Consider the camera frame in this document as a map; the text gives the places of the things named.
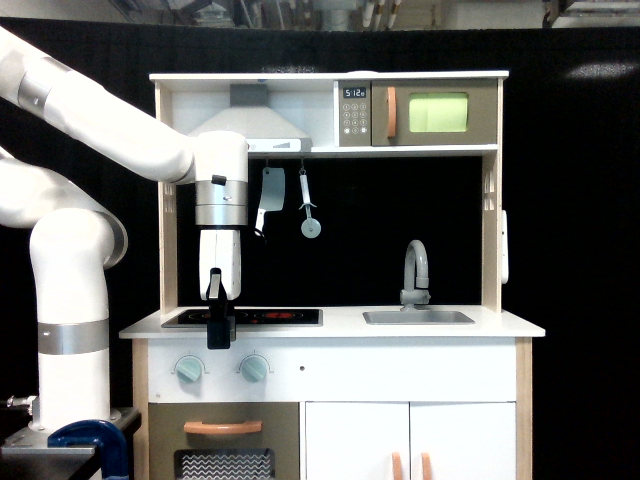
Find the robotic arm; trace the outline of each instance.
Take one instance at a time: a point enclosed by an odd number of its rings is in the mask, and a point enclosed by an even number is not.
[[[1,147],[0,225],[33,228],[40,390],[34,429],[109,418],[103,270],[126,252],[124,227],[63,176],[22,163]]]
[[[0,96],[144,178],[196,183],[200,294],[211,305],[212,320],[223,323],[220,303],[240,294],[239,228],[247,225],[244,137],[182,135],[3,28]],[[209,347],[229,348],[228,342],[224,333]]]

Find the orange oven handle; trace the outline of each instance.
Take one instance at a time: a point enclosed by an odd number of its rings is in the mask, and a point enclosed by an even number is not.
[[[387,104],[389,106],[389,117],[387,120],[387,138],[396,136],[396,87],[387,88]]]
[[[431,458],[427,452],[422,454],[422,480],[431,480]]]
[[[198,435],[242,435],[244,433],[256,433],[262,431],[262,420],[244,423],[210,423],[187,422],[184,424],[185,433],[195,433]]]
[[[398,452],[391,454],[391,462],[393,464],[393,480],[402,480],[402,462]]]

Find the white cabinet door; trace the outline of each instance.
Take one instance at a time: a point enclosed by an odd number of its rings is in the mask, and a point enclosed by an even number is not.
[[[309,402],[305,416],[307,480],[393,480],[394,452],[409,478],[408,403]]]
[[[515,403],[411,403],[410,415],[411,480],[515,480]]]

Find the zigzag pattern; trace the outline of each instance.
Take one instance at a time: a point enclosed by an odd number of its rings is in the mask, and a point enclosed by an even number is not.
[[[182,480],[270,480],[269,455],[185,455]]]

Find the blue clamp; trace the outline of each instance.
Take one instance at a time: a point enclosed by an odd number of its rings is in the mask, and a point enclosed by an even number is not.
[[[113,423],[105,420],[82,420],[60,428],[47,440],[48,447],[73,445],[100,447],[102,478],[129,480],[127,441]]]

